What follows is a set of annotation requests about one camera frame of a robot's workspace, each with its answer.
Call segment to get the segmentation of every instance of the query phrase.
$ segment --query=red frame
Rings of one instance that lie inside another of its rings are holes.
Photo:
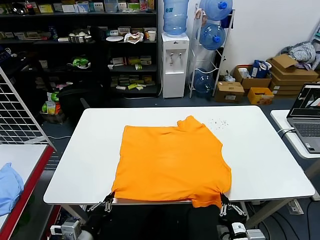
[[[15,207],[13,208],[12,212],[6,219],[6,222],[2,226],[2,231],[0,232],[0,240],[8,240],[13,233],[15,226],[25,209],[25,206],[36,187],[36,184],[44,171],[47,162],[49,161],[54,149],[51,146],[47,146],[40,157],[39,161],[37,162],[33,173],[30,175],[29,179],[27,180],[26,184],[24,185],[24,191],[20,196],[19,201],[16,203]]]

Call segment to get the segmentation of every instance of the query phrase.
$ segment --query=table leg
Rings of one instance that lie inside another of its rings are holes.
[[[86,221],[88,221],[88,215],[86,211],[84,211],[80,206],[64,204],[64,205],[61,205],[61,207],[63,207],[72,216],[79,218],[82,224],[85,224]]]
[[[316,160],[314,164],[312,164],[310,167],[308,167],[307,170],[304,171],[308,179],[312,179],[319,172],[320,172],[320,159]]]
[[[293,198],[287,198],[282,200],[273,200],[261,208],[256,214],[249,218],[245,227],[247,229],[253,228],[255,225],[261,223],[267,217],[278,211],[280,208],[289,203]]]

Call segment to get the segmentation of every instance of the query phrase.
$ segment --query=laptop screen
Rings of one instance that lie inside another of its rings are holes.
[[[305,84],[287,117],[320,118],[320,84]]]

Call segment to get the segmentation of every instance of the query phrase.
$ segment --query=blue cloth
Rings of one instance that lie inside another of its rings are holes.
[[[11,162],[6,163],[0,169],[0,216],[11,213],[23,191],[24,181]]]

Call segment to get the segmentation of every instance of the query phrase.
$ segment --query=gray cloth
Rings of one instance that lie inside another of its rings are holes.
[[[294,60],[303,64],[311,64],[316,59],[316,50],[311,42],[305,41],[294,46],[287,46],[280,54],[288,54]]]

